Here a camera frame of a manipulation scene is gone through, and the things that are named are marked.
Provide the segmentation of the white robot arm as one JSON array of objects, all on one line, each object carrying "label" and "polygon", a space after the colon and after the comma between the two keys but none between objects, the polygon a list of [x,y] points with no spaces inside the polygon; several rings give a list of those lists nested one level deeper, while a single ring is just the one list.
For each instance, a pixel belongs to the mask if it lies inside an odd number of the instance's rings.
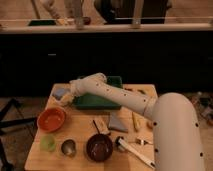
[{"label": "white robot arm", "polygon": [[117,142],[155,171],[205,171],[196,110],[184,95],[166,93],[159,98],[110,86],[103,73],[69,82],[69,90],[60,99],[66,105],[75,97],[94,94],[120,104],[153,122],[154,159],[152,163],[124,139]]}]

